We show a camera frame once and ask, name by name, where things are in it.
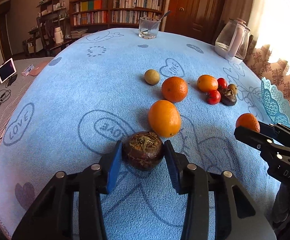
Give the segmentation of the brown wooden door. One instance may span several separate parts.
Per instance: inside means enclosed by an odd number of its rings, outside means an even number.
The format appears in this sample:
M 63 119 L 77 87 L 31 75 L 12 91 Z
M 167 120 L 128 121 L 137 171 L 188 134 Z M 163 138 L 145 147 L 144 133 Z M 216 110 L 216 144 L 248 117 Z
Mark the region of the brown wooden door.
M 212 43 L 225 0 L 169 0 L 165 32 Z

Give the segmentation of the tan round longan fruit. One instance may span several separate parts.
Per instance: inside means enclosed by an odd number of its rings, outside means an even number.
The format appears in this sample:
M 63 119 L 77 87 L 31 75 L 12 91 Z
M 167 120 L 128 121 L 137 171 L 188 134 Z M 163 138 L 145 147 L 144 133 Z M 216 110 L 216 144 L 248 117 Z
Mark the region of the tan round longan fruit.
M 148 69 L 144 74 L 146 83 L 150 85 L 157 85 L 160 81 L 160 74 L 154 69 Z

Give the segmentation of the clear drinking glass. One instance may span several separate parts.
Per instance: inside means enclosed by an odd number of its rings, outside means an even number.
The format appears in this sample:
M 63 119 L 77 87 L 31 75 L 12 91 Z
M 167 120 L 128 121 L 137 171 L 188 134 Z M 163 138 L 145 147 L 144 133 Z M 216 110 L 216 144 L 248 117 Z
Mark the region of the clear drinking glass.
M 157 37 L 161 21 L 151 17 L 140 17 L 138 36 L 145 39 Z

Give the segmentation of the white tablet on stand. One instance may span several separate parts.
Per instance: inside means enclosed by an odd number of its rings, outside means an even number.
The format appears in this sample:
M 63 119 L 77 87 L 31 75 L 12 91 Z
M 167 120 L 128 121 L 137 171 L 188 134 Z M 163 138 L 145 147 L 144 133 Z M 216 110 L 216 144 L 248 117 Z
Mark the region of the white tablet on stand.
M 12 58 L 0 66 L 0 83 L 7 81 L 7 87 L 12 85 L 17 79 L 17 70 Z

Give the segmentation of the dark wooden side shelf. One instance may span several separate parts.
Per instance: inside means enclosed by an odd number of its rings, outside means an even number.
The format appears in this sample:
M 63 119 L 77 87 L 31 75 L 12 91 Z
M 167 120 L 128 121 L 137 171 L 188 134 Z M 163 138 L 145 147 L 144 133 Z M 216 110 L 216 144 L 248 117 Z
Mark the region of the dark wooden side shelf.
M 66 34 L 69 20 L 65 0 L 41 0 L 39 2 L 36 25 L 29 31 L 30 37 L 22 42 L 25 55 L 35 57 L 40 51 L 46 56 L 54 56 L 69 45 L 70 39 L 63 37 L 56 42 L 57 30 Z

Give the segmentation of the small brown longan fruit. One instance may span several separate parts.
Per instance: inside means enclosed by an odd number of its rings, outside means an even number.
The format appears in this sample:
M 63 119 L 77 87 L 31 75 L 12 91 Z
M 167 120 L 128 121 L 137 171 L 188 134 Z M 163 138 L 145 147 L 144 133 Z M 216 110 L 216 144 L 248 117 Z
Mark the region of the small brown longan fruit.
M 236 86 L 235 84 L 233 84 L 233 83 L 232 83 L 232 84 L 229 84 L 229 85 L 227 86 L 227 88 L 228 88 L 228 89 L 231 89 L 234 95 L 237 95 L 237 93 L 238 93 L 238 88 L 237 88 L 237 86 Z

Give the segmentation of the small mandarin orange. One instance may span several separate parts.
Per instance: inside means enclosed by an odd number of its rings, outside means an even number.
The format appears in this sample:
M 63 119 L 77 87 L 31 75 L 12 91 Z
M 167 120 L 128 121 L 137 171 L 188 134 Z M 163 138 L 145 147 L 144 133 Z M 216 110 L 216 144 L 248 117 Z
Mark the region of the small mandarin orange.
M 257 118 L 251 113 L 244 113 L 238 117 L 236 127 L 245 127 L 255 132 L 260 132 L 260 124 Z

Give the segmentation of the blue love print tablecloth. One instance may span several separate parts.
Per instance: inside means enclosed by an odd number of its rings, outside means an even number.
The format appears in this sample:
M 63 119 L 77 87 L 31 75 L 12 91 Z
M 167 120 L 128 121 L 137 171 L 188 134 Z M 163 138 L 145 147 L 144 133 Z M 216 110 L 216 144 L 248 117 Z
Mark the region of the blue love print tablecloth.
M 160 85 L 144 81 L 148 69 L 161 81 L 178 76 L 188 84 L 186 98 L 176 104 L 181 129 L 170 139 L 174 149 L 208 172 L 231 171 L 269 217 L 280 184 L 267 174 L 259 151 L 234 137 L 241 114 L 270 122 L 260 79 L 210 44 L 170 33 L 146 40 L 136 29 L 115 28 L 60 52 L 11 116 L 0 143 L 0 226 L 8 236 L 57 171 L 80 172 L 118 140 L 150 129 L 148 110 L 162 94 Z M 235 84 L 236 104 L 208 104 L 197 88 L 201 75 Z

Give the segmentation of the patterned beige curtain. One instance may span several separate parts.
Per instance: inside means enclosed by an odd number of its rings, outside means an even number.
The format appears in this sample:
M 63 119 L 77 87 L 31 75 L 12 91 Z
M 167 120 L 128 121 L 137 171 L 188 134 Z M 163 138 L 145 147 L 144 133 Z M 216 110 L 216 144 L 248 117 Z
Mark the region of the patterned beige curtain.
M 243 62 L 259 77 L 265 77 L 283 93 L 284 99 L 290 104 L 290 66 L 286 60 L 277 59 L 273 63 L 269 62 L 274 53 L 270 50 L 270 45 L 256 48 L 253 41 L 248 47 L 247 54 Z

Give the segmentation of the round orange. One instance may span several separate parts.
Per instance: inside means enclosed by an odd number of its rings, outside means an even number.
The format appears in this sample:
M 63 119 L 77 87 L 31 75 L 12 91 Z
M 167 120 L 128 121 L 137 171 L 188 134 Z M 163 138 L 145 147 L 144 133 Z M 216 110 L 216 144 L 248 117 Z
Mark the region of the round orange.
M 188 93 L 187 82 L 177 76 L 166 79 L 161 87 L 163 97 L 170 102 L 180 102 Z

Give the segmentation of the dark brown water chestnut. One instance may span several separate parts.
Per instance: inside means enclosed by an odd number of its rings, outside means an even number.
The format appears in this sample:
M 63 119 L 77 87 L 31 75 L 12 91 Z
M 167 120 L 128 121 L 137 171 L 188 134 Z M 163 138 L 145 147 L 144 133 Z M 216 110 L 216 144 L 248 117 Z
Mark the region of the dark brown water chestnut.
M 123 143 L 123 161 L 141 171 L 152 170 L 164 156 L 163 142 L 155 132 L 134 133 Z

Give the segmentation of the white thermos flask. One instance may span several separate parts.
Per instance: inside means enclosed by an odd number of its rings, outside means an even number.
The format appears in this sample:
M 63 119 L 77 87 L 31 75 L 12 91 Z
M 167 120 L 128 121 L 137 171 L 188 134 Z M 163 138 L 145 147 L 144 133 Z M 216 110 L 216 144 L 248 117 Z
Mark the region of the white thermos flask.
M 56 44 L 60 44 L 63 42 L 63 32 L 61 27 L 56 27 L 54 30 L 54 39 Z

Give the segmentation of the large oval orange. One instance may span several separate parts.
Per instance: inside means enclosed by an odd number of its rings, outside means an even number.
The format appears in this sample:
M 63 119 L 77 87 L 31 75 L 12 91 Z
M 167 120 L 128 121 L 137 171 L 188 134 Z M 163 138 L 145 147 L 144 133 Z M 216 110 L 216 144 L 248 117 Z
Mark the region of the large oval orange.
M 164 138 L 173 137 L 181 128 L 179 111 L 167 100 L 159 100 L 150 107 L 148 122 L 151 129 Z

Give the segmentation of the red cherry tomato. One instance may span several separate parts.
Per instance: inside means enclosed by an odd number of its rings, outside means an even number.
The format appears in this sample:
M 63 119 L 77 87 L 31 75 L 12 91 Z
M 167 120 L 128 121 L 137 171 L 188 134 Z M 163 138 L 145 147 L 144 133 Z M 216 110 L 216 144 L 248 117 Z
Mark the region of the red cherry tomato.
M 220 77 L 217 79 L 217 81 L 218 81 L 218 88 L 219 89 L 227 88 L 227 81 L 225 80 L 225 78 Z
M 216 105 L 220 103 L 221 94 L 217 90 L 210 90 L 206 93 L 206 102 L 210 105 Z

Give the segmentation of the wooden bookshelf with books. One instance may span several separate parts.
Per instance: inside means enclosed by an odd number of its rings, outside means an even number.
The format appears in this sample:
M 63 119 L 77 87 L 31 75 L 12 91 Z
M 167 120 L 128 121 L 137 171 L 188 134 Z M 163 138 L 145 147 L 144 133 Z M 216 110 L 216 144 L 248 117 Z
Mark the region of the wooden bookshelf with books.
M 141 17 L 160 19 L 165 8 L 166 0 L 69 0 L 70 27 L 137 27 Z

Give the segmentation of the spoon in glass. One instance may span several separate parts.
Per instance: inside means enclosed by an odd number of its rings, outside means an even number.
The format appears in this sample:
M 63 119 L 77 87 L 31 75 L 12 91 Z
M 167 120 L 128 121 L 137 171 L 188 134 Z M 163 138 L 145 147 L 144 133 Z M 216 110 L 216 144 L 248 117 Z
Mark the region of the spoon in glass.
M 141 33 L 149 33 L 152 31 L 152 29 L 156 29 L 159 27 L 162 20 L 167 17 L 171 11 L 167 11 L 161 18 L 155 19 L 155 18 L 149 18 L 149 17 L 141 17 L 141 24 L 144 24 L 144 26 L 141 27 L 140 32 Z

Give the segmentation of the light blue lattice basket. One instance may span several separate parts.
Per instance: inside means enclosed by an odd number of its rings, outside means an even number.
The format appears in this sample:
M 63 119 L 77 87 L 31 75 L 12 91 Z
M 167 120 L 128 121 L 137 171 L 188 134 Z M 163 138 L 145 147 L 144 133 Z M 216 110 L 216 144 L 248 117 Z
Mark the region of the light blue lattice basket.
M 280 123 L 290 128 L 290 104 L 270 80 L 261 79 L 262 101 L 266 113 L 275 124 Z

